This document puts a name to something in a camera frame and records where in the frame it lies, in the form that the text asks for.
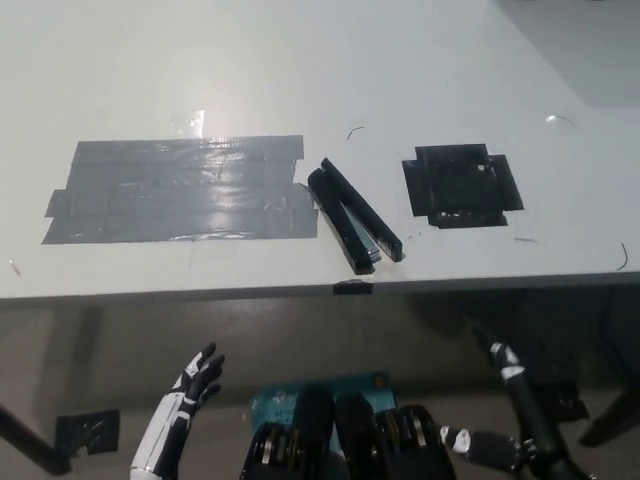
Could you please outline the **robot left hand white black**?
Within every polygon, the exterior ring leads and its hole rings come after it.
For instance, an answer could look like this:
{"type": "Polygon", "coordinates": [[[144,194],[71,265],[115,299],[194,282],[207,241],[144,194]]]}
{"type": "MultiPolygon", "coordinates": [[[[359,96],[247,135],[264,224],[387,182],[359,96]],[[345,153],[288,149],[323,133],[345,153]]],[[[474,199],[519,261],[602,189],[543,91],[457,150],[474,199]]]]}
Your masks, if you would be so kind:
{"type": "Polygon", "coordinates": [[[133,457],[129,478],[176,479],[198,411],[221,390],[225,356],[211,342],[184,367],[161,398],[133,457]]]}

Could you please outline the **robot right hand white black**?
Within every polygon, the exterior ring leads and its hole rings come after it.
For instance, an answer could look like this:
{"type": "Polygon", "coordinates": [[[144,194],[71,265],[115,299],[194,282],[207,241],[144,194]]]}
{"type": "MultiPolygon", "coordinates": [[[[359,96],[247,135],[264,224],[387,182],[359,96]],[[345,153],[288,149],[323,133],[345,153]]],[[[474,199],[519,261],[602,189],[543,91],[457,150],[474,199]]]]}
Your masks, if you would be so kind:
{"type": "Polygon", "coordinates": [[[537,479],[588,479],[590,476],[571,459],[523,361],[508,343],[481,323],[473,323],[473,333],[481,350],[499,371],[521,438],[442,425],[439,437],[443,445],[470,463],[498,471],[518,473],[527,467],[537,479]]]}

